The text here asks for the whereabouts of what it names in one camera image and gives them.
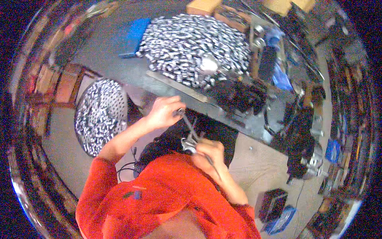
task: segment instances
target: round metal tray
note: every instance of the round metal tray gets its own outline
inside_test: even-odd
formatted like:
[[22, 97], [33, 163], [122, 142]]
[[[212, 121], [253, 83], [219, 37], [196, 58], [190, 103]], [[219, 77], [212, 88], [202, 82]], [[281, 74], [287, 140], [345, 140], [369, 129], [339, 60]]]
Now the round metal tray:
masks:
[[82, 149], [95, 157], [102, 147], [127, 127], [127, 94], [122, 85], [106, 78], [92, 83], [78, 101], [74, 131]]

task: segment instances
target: perforated tray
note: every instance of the perforated tray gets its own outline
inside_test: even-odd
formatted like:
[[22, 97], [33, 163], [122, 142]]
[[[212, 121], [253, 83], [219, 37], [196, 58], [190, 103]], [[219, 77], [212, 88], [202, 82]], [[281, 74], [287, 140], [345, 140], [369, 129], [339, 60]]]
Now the perforated tray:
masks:
[[[101, 114], [102, 109], [106, 108], [107, 113]], [[84, 120], [84, 112], [88, 112], [86, 119], [88, 130], [81, 130], [80, 126], [81, 121]], [[91, 157], [97, 156], [105, 143], [126, 129], [127, 114], [127, 94], [119, 83], [101, 78], [88, 86], [78, 101], [74, 116], [74, 130], [83, 150]], [[105, 121], [102, 120], [102, 116], [105, 115], [107, 115], [107, 119], [116, 120], [115, 127], [110, 130], [108, 135], [99, 137], [98, 133], [97, 137], [97, 128], [105, 127]], [[104, 140], [100, 144], [94, 144], [92, 142], [95, 138], [104, 138]]]

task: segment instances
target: blue box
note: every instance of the blue box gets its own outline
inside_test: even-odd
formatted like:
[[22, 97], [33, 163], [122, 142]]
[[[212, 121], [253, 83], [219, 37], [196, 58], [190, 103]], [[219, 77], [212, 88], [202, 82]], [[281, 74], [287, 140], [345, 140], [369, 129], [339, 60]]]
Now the blue box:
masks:
[[278, 219], [266, 224], [263, 230], [267, 232], [268, 235], [275, 235], [284, 231], [290, 223], [290, 221], [292, 220], [293, 216], [295, 215], [295, 212], [296, 209], [294, 207], [292, 207], [291, 205], [286, 206], [281, 216]]
[[340, 155], [340, 150], [341, 145], [336, 140], [328, 139], [325, 158], [331, 163], [337, 163], [338, 156]]

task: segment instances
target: floor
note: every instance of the floor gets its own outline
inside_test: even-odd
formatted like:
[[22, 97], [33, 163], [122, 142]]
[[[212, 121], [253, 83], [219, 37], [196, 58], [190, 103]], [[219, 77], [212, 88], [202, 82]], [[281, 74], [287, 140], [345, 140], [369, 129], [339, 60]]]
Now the floor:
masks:
[[[327, 66], [325, 61], [325, 45], [317, 51], [319, 56], [320, 69], [327, 79], [324, 82], [324, 88], [327, 99], [324, 101], [324, 120], [323, 130], [324, 137], [320, 143], [323, 152], [326, 150], [327, 140], [330, 135], [330, 124], [332, 119], [332, 105], [329, 90], [329, 76], [327, 74]], [[85, 80], [81, 85], [80, 92], [89, 85], [91, 81]], [[46, 154], [56, 171], [68, 186], [68, 188], [77, 196], [81, 195], [86, 178], [89, 173], [92, 158], [89, 157], [79, 145], [73, 126], [74, 110], [55, 108], [53, 109], [51, 119], [50, 136], [43, 141]], [[155, 131], [138, 140], [135, 144], [137, 147], [137, 157], [143, 148], [152, 141], [153, 138], [159, 136], [162, 131]], [[127, 153], [121, 161], [116, 165], [116, 169], [129, 162], [133, 162], [131, 153]], [[297, 203], [297, 213], [293, 217], [291, 223], [282, 233], [274, 236], [268, 236], [265, 232], [261, 233], [262, 238], [296, 238], [296, 235], [305, 227], [312, 215], [317, 211], [322, 202], [322, 197], [317, 194], [321, 185], [322, 178], [315, 178], [305, 181], [294, 180], [291, 186], [286, 185], [288, 179], [287, 157], [269, 146], [260, 143], [250, 137], [239, 133], [236, 141], [235, 155], [230, 165], [230, 173], [235, 181], [245, 190], [249, 198], [249, 204], [258, 211], [262, 195], [265, 191], [282, 188], [288, 192], [287, 205], [296, 206], [298, 195], [301, 191]], [[327, 171], [329, 163], [324, 161], [324, 169]], [[133, 180], [133, 174], [130, 170], [121, 172], [123, 181]], [[256, 225], [259, 230], [262, 223], [256, 218]]]

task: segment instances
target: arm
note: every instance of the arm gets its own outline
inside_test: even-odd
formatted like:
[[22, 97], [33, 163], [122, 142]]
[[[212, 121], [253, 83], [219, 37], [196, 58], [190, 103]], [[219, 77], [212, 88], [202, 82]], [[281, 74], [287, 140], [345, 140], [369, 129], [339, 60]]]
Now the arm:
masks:
[[[246, 221], [256, 238], [260, 238], [260, 233], [256, 229], [255, 212], [253, 207], [248, 205], [248, 198], [244, 190], [235, 183], [228, 172], [227, 166], [224, 164], [224, 146], [220, 142], [203, 139], [196, 145], [197, 153], [192, 156], [192, 161], [223, 189], [228, 202], [235, 211]], [[205, 155], [208, 155], [214, 162], [216, 171], [219, 172], [221, 180], [215, 169], [209, 164]]]
[[173, 112], [185, 107], [186, 105], [180, 101], [180, 96], [156, 99], [149, 115], [105, 144], [98, 157], [116, 164], [140, 137], [178, 122], [182, 116], [174, 117]]
[[[193, 163], [211, 176], [215, 182], [227, 194], [227, 200], [234, 205], [248, 204], [248, 198], [243, 189], [235, 183], [227, 166], [224, 164], [224, 146], [221, 142], [203, 139], [196, 146], [197, 154], [192, 157]], [[216, 170], [219, 172], [219, 178], [215, 169], [208, 163], [205, 155], [208, 155], [214, 162]]]
[[86, 236], [93, 234], [90, 230], [91, 220], [108, 192], [117, 184], [115, 164], [140, 137], [178, 122], [182, 116], [174, 117], [173, 112], [185, 107], [179, 96], [158, 98], [147, 117], [140, 119], [103, 146], [92, 162], [76, 209], [77, 223]]

